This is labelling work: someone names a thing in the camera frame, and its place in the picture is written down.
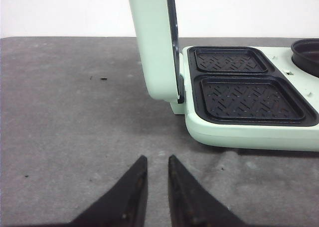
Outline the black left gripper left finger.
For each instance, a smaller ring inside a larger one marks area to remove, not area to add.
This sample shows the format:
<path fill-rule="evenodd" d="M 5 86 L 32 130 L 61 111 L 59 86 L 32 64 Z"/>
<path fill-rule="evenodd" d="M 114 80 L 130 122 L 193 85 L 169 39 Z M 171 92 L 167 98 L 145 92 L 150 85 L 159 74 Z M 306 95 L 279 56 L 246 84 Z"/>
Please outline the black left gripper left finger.
<path fill-rule="evenodd" d="M 148 199 L 148 161 L 140 156 L 118 182 L 72 223 L 81 227 L 143 227 Z"/>

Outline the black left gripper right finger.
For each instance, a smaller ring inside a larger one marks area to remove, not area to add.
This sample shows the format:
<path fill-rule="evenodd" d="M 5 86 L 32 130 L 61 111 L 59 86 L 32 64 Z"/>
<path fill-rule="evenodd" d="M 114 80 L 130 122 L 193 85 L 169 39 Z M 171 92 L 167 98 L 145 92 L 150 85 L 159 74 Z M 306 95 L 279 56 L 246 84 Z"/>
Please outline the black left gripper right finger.
<path fill-rule="evenodd" d="M 168 160 L 168 200 L 173 227 L 246 225 L 210 195 L 175 155 Z"/>

